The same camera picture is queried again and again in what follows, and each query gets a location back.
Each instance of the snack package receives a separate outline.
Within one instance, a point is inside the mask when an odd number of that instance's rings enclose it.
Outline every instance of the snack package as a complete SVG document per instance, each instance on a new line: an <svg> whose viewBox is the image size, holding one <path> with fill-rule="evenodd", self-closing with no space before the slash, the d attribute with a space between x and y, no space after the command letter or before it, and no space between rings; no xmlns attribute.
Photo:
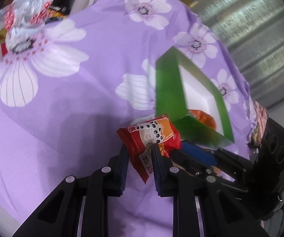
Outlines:
<svg viewBox="0 0 284 237"><path fill-rule="evenodd" d="M181 149L181 137L167 115L163 115L143 123L138 123L117 131L120 139L128 149L130 161L144 183L153 172L150 147L158 143L163 156Z"/></svg>
<svg viewBox="0 0 284 237"><path fill-rule="evenodd" d="M65 18L67 18L67 15L64 15L63 13L56 11L52 9L51 7L48 9L48 13L46 16L46 24L54 21L62 21Z"/></svg>
<svg viewBox="0 0 284 237"><path fill-rule="evenodd" d="M189 110L189 112L201 123L205 124L206 126L210 127L212 130L217 129L216 122L214 118L209 114L200 111L200 110Z"/></svg>

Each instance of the green box lid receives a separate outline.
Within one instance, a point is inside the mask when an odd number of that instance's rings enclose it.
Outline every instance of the green box lid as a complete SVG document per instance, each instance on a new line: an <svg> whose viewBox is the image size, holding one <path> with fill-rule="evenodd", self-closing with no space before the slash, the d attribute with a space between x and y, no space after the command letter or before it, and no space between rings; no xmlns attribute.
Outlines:
<svg viewBox="0 0 284 237"><path fill-rule="evenodd" d="M187 108L179 66L194 76L214 97L224 135L212 130L193 117ZM181 137L211 149L234 143L233 132L223 98L214 84L175 47L156 62L156 115L167 114Z"/></svg>

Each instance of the red snack wrapper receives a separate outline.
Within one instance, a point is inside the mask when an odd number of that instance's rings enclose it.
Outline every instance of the red snack wrapper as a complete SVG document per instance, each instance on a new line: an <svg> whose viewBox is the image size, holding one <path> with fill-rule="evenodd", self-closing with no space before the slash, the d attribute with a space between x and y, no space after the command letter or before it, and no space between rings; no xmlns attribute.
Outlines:
<svg viewBox="0 0 284 237"><path fill-rule="evenodd" d="M144 183L153 172L150 146L158 143L163 156L181 149L181 137L167 115L143 123L138 123L117 131L120 139L128 149L130 161Z"/></svg>

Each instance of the white foam insert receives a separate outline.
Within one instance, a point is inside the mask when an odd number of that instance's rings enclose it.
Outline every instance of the white foam insert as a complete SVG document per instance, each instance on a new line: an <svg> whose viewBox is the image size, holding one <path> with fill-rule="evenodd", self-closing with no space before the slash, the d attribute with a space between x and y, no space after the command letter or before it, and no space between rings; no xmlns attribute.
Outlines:
<svg viewBox="0 0 284 237"><path fill-rule="evenodd" d="M217 103L213 95L184 67L179 66L179 72L184 87L187 108L201 110L211 115L217 125L216 131L224 134Z"/></svg>

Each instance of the floral fabric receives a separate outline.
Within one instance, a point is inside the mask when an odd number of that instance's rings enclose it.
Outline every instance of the floral fabric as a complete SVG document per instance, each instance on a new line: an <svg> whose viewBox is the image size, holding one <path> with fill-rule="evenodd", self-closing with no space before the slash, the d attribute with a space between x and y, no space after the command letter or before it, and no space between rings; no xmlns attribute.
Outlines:
<svg viewBox="0 0 284 237"><path fill-rule="evenodd" d="M263 138L267 119L269 118L269 112L266 108L261 106L257 101L253 103L256 111L257 126L252 133L252 144L254 147L259 147L261 139Z"/></svg>
<svg viewBox="0 0 284 237"><path fill-rule="evenodd" d="M0 204L23 222L68 175L119 153L120 127L155 114L155 64L176 46L222 93L248 157L249 86L228 51L178 0L99 0L17 43L0 63ZM129 165L111 198L109 235L171 236L173 203Z"/></svg>

